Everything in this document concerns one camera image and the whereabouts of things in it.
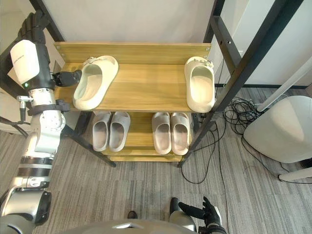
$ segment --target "black cable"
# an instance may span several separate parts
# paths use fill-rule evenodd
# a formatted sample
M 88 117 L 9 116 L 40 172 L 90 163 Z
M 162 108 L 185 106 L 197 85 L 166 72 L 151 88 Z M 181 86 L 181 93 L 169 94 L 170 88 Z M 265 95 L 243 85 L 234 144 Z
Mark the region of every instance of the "black cable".
M 210 157 L 209 157 L 209 160 L 208 160 L 207 169 L 206 169 L 206 173 L 205 173 L 204 178 L 203 178 L 201 181 L 199 181 L 199 182 L 190 181 L 190 180 L 189 180 L 188 178 L 186 178 L 186 176 L 184 175 L 184 173 L 183 173 L 183 166 L 181 166 L 181 172 L 182 172 L 183 178 L 184 178 L 186 181 L 190 182 L 191 184 L 201 184 L 202 182 L 204 182 L 204 180 L 205 180 L 206 177 L 207 177 L 208 168 L 209 168 L 209 164 L 210 164 L 210 160 L 211 160 L 211 158 L 212 158 L 212 156 L 213 156 L 213 154 L 214 154 L 214 151 L 215 151 L 215 143 L 216 143 L 214 133 L 211 132 L 211 134 L 213 135 L 213 138 L 214 138 L 214 142 L 213 142 L 214 148 L 213 148 L 213 150 L 212 150 L 212 152 L 211 152 L 211 154 L 210 154 Z
M 289 172 L 289 170 L 287 170 L 285 167 L 283 167 L 282 162 L 279 162 L 281 164 L 281 168 L 283 168 L 286 172 Z
M 7 118 L 1 117 L 1 116 L 0 116 L 0 123 L 12 125 L 12 126 L 13 125 L 20 125 L 20 124 L 30 125 L 30 123 L 28 123 L 28 122 L 22 122 L 22 121 L 12 122 L 12 121 L 8 120 Z
M 7 189 L 0 197 L 0 208 L 2 206 L 2 204 L 4 203 L 5 199 L 6 199 L 6 196 L 8 195 L 9 193 L 9 190 Z
M 221 174 L 221 178 L 222 178 L 222 183 L 223 183 L 223 188 L 224 188 L 224 196 L 225 196 L 225 205 L 226 205 L 226 222 L 227 222 L 227 227 L 228 227 L 228 232 L 230 234 L 230 229 L 229 229 L 229 208 L 228 208 L 228 199 L 227 199 L 227 195 L 226 195 L 226 189 L 225 189 L 225 182 L 224 182 L 224 177 L 223 177 L 223 172 L 222 172 L 222 167 L 221 167 L 221 153 L 220 153 L 220 138 L 219 137 L 219 129 L 218 129 L 218 125 L 216 125 L 216 131 L 217 131 L 217 135 L 218 135 L 218 154 L 219 154 L 219 166 L 220 166 L 220 174 Z
M 292 181 L 287 181 L 287 180 L 280 179 L 280 178 L 279 178 L 279 175 L 278 175 L 278 176 L 274 175 L 274 174 L 267 168 L 267 166 L 264 165 L 264 163 L 263 163 L 260 159 L 258 159 L 255 155 L 253 155 L 253 154 L 246 148 L 246 146 L 245 146 L 244 143 L 243 143 L 243 139 L 244 139 L 244 141 L 245 141 L 251 148 L 253 148 L 255 151 L 257 151 L 254 147 L 252 147 L 252 146 L 245 140 L 244 136 L 242 136 L 242 137 L 241 137 L 241 142 L 242 142 L 242 145 L 244 146 L 245 150 L 247 150 L 247 152 L 248 152 L 249 154 L 251 154 L 255 159 L 257 159 L 257 161 L 260 162 L 261 165 L 262 165 L 274 178 L 276 178 L 276 179 L 278 179 L 278 180 L 280 180 L 280 181 L 282 181 L 282 182 L 287 182 L 287 183 L 291 183 L 291 184 L 312 184 L 312 183 L 306 183 L 306 182 L 292 182 Z
M 216 142 L 219 142 L 219 141 L 221 140 L 221 138 L 223 138 L 223 136 L 224 136 L 224 134 L 225 134 L 225 131 L 226 131 L 226 119 L 224 119 L 224 120 L 225 120 L 225 121 L 224 121 L 224 131 L 223 131 L 221 137 L 220 137 Z M 204 148 L 207 148 L 207 147 L 209 147 L 209 146 L 215 144 L 216 142 L 213 142 L 213 143 L 211 143 L 211 144 L 209 144 L 209 145 L 200 147 L 200 148 L 194 150 L 193 152 L 196 152 L 196 151 L 198 151 L 198 150 L 202 150 L 202 149 L 204 149 Z
M 223 112 L 223 117 L 236 134 L 243 135 L 247 126 L 262 114 L 257 111 L 252 100 L 235 97 Z
M 223 65 L 224 65 L 224 58 L 222 60 L 222 67 L 221 67 L 221 71 L 220 71 L 220 76 L 219 76 L 219 80 L 218 80 L 218 83 L 217 83 L 217 87 L 216 87 L 216 92 L 215 92 L 215 98 L 216 98 L 216 94 L 218 93 L 218 87 L 219 87 L 219 83 L 220 83 L 220 79 L 221 79 L 221 74 L 222 74 L 222 70 L 223 70 Z
M 4 124 L 7 124 L 7 122 L 8 122 L 8 123 L 11 123 L 10 125 L 11 125 L 13 128 L 15 128 L 16 130 L 18 130 L 25 138 L 28 137 L 28 133 L 25 132 L 25 130 L 22 129 L 21 127 L 19 127 L 17 124 L 15 124 L 16 122 L 12 122 L 12 121 L 10 121 L 10 120 L 8 120 L 8 119 L 6 119 L 6 118 L 4 118 L 4 117 L 1 117 L 1 116 L 0 116 L 0 122 L 1 122 L 1 123 L 4 123 Z

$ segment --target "slipper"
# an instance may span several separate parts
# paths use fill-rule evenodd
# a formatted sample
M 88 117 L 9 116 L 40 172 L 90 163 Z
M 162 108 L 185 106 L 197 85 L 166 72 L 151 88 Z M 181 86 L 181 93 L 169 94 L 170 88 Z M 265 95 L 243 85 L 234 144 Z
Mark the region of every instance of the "slipper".
M 118 72 L 118 62 L 112 56 L 89 58 L 84 62 L 73 104 L 79 110 L 96 108 Z
M 106 149 L 109 139 L 109 122 L 112 113 L 107 111 L 95 112 L 92 128 L 92 144 L 95 151 L 103 151 Z
M 120 151 L 125 146 L 130 121 L 130 115 L 127 112 L 115 112 L 113 115 L 109 140 L 111 151 Z
M 184 66 L 188 106 L 206 113 L 215 104 L 215 76 L 212 62 L 202 57 L 191 57 Z
M 170 116 L 157 112 L 152 118 L 154 147 L 157 153 L 165 155 L 171 151 Z
M 189 118 L 185 113 L 172 113 L 170 123 L 172 151 L 176 155 L 185 155 L 190 144 Z

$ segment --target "wall baseboard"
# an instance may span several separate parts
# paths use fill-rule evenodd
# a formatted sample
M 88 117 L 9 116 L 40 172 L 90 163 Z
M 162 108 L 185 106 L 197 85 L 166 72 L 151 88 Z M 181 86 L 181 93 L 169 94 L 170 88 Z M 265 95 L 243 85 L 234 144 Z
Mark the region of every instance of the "wall baseboard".
M 215 84 L 215 87 L 223 87 L 224 84 Z M 279 84 L 244 84 L 243 88 L 270 88 L 270 89 L 278 89 L 281 87 Z M 305 85 L 293 85 L 290 89 L 306 89 Z

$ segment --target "black shoe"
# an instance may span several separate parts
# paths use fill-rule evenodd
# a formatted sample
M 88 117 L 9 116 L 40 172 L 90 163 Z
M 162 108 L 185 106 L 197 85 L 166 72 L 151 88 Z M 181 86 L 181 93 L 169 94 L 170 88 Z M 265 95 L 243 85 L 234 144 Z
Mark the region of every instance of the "black shoe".
M 176 197 L 171 198 L 170 201 L 170 214 L 172 214 L 174 211 L 179 211 L 179 199 Z
M 130 212 L 128 213 L 127 218 L 130 218 L 130 219 L 137 218 L 136 212 L 135 212 L 135 211 L 130 211 Z

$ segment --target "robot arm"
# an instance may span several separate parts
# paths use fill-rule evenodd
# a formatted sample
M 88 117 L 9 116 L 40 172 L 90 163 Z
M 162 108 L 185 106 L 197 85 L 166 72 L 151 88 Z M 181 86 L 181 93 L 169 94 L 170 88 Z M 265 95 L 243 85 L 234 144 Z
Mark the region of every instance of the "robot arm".
M 19 83 L 28 96 L 18 96 L 21 121 L 25 119 L 25 103 L 31 103 L 31 129 L 1 212 L 1 232 L 30 234 L 49 215 L 51 193 L 49 173 L 57 152 L 60 133 L 65 126 L 62 114 L 69 104 L 55 100 L 55 85 L 79 82 L 81 71 L 51 74 L 43 29 L 48 24 L 41 11 L 31 13 L 19 30 L 10 54 Z

